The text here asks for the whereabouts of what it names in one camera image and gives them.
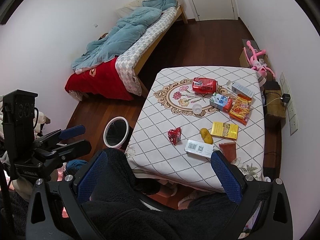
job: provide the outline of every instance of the wooden bed frame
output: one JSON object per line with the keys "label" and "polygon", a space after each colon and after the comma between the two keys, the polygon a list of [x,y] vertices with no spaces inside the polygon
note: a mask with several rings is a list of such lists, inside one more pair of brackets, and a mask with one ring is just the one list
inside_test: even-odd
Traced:
{"label": "wooden bed frame", "polygon": [[[181,16],[183,22],[185,24],[188,23],[186,14],[182,8],[182,6],[179,7],[178,11],[177,11],[177,15],[174,18],[174,20],[172,21],[172,23],[170,24],[170,26],[160,34],[160,36],[155,40],[155,42],[143,53],[143,55],[141,56],[141,58],[139,59],[138,63],[136,64],[135,68],[134,68],[134,72],[136,73],[136,77],[138,78],[138,74],[140,72],[140,70],[142,69],[142,67],[144,66],[144,64],[146,63],[147,59],[150,57],[151,53],[153,52],[153,50],[156,48],[156,46],[158,45],[158,43],[161,41],[161,39],[163,38],[163,36],[167,33],[167,31],[170,29],[170,27],[172,26],[172,24]],[[144,98],[147,98],[148,94],[149,94],[149,90],[146,88],[146,86],[141,82],[140,78],[138,78],[140,85],[141,85],[141,89],[142,89],[142,96]]]}

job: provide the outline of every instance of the diamond pattern tablecloth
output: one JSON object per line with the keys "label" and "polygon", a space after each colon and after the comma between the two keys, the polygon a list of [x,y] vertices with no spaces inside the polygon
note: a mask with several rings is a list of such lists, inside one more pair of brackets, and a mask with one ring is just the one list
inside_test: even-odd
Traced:
{"label": "diamond pattern tablecloth", "polygon": [[[208,98],[195,98],[190,84],[194,77],[215,79],[222,86],[220,91],[232,97],[236,95],[227,87],[229,80],[238,81],[254,91],[247,125],[230,119],[225,112],[207,106]],[[201,103],[206,110],[194,116],[190,111],[193,103]],[[220,66],[167,68],[158,73],[126,150],[128,163],[135,176],[167,179],[196,189],[223,192],[210,160],[184,151],[188,139],[202,142],[199,130],[207,128],[211,131],[213,121],[239,126],[237,159],[233,164],[243,174],[252,174],[260,179],[265,130],[256,72],[248,68]],[[174,146],[168,140],[167,131],[176,127],[181,127],[182,135],[181,141]],[[213,137],[213,141],[215,148],[219,148],[219,143],[230,142],[218,137]]]}

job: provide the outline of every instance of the wooden floor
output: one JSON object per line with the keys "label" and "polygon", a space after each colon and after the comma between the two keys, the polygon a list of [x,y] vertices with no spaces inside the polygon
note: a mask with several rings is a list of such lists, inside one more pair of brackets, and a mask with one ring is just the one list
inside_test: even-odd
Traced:
{"label": "wooden floor", "polygon": [[[201,21],[188,25],[176,22],[160,41],[139,73],[145,86],[150,89],[157,73],[167,67],[177,66],[239,66],[242,39],[253,39],[241,20]],[[92,151],[84,159],[104,148],[102,139],[106,124],[116,116],[125,117],[134,127],[144,104],[144,98],[133,101],[106,99],[90,95],[77,106],[68,127],[83,124],[85,138],[91,142]],[[279,175],[281,163],[281,128],[266,129],[264,167],[276,168]]]}

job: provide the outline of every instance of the wall socket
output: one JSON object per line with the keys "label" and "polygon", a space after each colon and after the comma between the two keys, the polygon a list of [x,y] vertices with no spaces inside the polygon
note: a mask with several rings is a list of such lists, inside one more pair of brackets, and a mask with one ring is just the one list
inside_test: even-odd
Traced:
{"label": "wall socket", "polygon": [[293,135],[298,130],[297,115],[290,120],[290,135]]}
{"label": "wall socket", "polygon": [[283,72],[280,75],[280,84],[281,84],[282,92],[285,94],[289,94],[291,96],[291,99],[289,103],[286,104],[286,107],[287,107],[289,123],[290,123],[290,134],[293,135],[298,130],[298,119],[297,119],[296,109],[294,108],[289,84],[288,84],[288,81],[285,79]]}

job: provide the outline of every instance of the white wall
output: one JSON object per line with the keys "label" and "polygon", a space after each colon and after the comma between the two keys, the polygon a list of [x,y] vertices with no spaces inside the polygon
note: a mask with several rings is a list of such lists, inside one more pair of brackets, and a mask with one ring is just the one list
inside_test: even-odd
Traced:
{"label": "white wall", "polygon": [[51,119],[45,132],[64,129],[78,104],[64,90],[73,73],[71,62],[115,25],[114,10],[130,1],[24,0],[0,26],[0,94],[16,89],[38,93],[36,106]]}
{"label": "white wall", "polygon": [[286,120],[280,177],[289,196],[294,239],[299,239],[320,208],[320,37],[294,0],[237,0],[237,4],[259,48],[267,50],[277,78],[284,72],[295,104],[299,129],[290,136]]}

